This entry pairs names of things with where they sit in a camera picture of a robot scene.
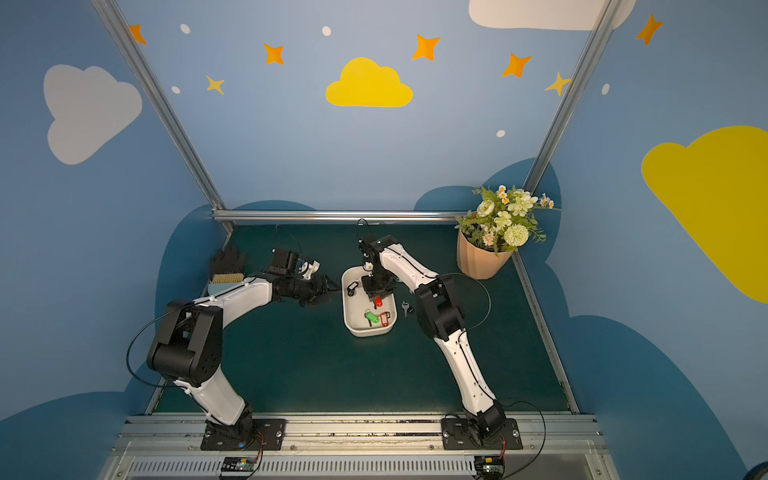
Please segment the black tag key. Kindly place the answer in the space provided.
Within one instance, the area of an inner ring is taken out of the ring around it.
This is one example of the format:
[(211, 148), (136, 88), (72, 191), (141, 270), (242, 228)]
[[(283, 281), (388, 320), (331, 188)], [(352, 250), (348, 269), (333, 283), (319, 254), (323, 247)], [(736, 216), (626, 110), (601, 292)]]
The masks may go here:
[(356, 290), (359, 288), (360, 283), (358, 280), (352, 281), (347, 287), (346, 287), (346, 294), (349, 297), (353, 297), (356, 294)]

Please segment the black head key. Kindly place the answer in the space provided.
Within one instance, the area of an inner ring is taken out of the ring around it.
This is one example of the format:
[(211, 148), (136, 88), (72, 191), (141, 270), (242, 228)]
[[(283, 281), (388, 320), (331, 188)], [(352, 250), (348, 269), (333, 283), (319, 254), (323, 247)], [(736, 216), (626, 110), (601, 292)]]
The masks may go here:
[(401, 303), (401, 309), (403, 311), (403, 317), (407, 318), (410, 313), (414, 311), (413, 307), (406, 301)]

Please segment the green tag key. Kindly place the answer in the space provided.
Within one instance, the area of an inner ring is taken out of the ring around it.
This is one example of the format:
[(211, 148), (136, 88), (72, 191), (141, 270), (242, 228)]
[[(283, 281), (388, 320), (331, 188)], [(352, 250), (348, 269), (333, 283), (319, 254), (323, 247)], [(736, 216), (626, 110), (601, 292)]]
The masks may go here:
[(371, 326), (379, 326), (380, 325), (380, 319), (377, 315), (372, 313), (369, 310), (366, 310), (364, 313), (364, 317), (368, 320), (369, 324)]

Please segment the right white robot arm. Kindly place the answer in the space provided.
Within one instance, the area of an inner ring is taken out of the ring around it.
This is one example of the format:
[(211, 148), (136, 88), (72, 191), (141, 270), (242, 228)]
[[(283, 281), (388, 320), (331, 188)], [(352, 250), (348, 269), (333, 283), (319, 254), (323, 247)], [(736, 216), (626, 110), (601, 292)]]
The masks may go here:
[(504, 408), (485, 381), (472, 352), (455, 282), (417, 261), (393, 236), (369, 235), (358, 241), (364, 263), (371, 266), (362, 286), (371, 300), (383, 300), (403, 283), (414, 295), (415, 311), (425, 335), (442, 351), (461, 394), (468, 429), (477, 443), (500, 433)]

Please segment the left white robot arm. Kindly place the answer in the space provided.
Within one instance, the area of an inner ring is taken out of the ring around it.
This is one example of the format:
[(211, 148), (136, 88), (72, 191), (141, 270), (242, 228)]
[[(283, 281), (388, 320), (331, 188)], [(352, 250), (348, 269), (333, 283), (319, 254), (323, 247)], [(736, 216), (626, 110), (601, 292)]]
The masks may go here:
[(221, 368), (223, 332), (247, 313), (288, 298), (301, 306), (330, 300), (340, 286), (328, 276), (248, 277), (217, 294), (170, 303), (147, 354), (148, 367), (181, 388), (204, 411), (207, 420), (234, 426), (246, 410)]

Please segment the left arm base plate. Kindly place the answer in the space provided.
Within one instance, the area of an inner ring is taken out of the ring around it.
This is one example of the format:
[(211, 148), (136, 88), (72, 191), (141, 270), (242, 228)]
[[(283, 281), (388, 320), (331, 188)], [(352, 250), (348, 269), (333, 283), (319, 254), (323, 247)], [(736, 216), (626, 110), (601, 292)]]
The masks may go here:
[(236, 425), (206, 422), (202, 451), (278, 451), (287, 421), (283, 418), (246, 418)]

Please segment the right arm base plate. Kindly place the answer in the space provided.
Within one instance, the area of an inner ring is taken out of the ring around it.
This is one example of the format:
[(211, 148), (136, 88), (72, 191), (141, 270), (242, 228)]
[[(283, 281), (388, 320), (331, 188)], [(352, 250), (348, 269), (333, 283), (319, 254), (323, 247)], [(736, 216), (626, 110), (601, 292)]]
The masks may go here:
[(480, 433), (466, 418), (445, 417), (440, 421), (441, 439), (445, 450), (522, 450), (523, 442), (518, 423), (507, 418), (496, 433)]

